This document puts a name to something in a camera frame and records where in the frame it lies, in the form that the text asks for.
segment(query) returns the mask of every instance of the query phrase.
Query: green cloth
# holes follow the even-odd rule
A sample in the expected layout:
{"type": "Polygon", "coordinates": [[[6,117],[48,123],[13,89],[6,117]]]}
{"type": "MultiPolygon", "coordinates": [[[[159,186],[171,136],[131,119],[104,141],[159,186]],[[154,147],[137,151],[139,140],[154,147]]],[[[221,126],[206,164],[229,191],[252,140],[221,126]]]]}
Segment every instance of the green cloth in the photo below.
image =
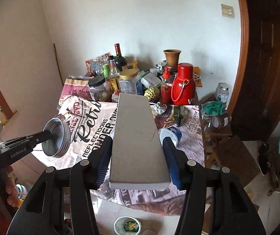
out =
{"type": "Polygon", "coordinates": [[[217,116],[221,115],[222,112],[225,110],[226,105],[222,104],[220,101],[212,101],[208,104],[206,104],[203,109],[206,114],[210,116],[217,116]]]}

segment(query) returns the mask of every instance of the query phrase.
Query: gold jar lid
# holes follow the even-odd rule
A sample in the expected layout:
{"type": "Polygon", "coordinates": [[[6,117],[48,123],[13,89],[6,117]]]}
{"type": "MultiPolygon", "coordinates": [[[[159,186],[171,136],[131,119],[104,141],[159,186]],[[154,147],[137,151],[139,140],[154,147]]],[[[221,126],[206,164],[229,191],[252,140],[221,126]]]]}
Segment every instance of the gold jar lid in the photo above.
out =
{"type": "Polygon", "coordinates": [[[132,79],[132,78],[136,77],[137,75],[138,75],[138,72],[136,69],[127,69],[127,70],[121,71],[119,73],[120,78],[123,80],[132,79]]]}

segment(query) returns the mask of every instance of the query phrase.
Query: rectangular block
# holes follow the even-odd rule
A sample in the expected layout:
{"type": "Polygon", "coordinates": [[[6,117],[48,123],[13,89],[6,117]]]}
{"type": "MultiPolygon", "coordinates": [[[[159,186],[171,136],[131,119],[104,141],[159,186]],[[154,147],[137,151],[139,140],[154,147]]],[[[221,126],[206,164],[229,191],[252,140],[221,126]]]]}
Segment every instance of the rectangular block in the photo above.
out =
{"type": "Polygon", "coordinates": [[[110,188],[164,190],[170,182],[147,97],[120,93],[112,149],[110,188]]]}

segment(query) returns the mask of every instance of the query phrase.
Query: human hand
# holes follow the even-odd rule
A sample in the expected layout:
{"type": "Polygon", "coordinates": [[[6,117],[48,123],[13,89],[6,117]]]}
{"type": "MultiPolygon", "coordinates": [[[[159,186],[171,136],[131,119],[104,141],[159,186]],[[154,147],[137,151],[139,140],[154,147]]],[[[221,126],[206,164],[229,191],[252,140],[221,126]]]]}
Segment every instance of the human hand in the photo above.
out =
{"type": "MultiPolygon", "coordinates": [[[[14,169],[12,166],[7,167],[7,172],[11,173],[14,169]]],[[[5,185],[5,190],[9,194],[7,198],[7,203],[11,205],[12,207],[18,207],[19,205],[19,199],[18,199],[18,192],[15,189],[15,182],[14,179],[10,176],[7,177],[7,182],[5,185]]]]}

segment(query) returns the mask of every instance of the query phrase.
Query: ketchup bottle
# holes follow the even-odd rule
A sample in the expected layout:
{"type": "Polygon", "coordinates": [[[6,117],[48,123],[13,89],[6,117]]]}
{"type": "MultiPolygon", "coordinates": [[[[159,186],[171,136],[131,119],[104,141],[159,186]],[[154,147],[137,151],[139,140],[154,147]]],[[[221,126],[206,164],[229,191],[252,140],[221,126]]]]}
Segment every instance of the ketchup bottle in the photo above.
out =
{"type": "Polygon", "coordinates": [[[190,63],[178,64],[178,74],[172,83],[171,97],[174,105],[192,105],[195,93],[193,66],[190,63]]]}
{"type": "Polygon", "coordinates": [[[172,104],[172,81],[168,68],[165,68],[163,74],[164,81],[161,85],[161,102],[164,104],[172,104]]]}

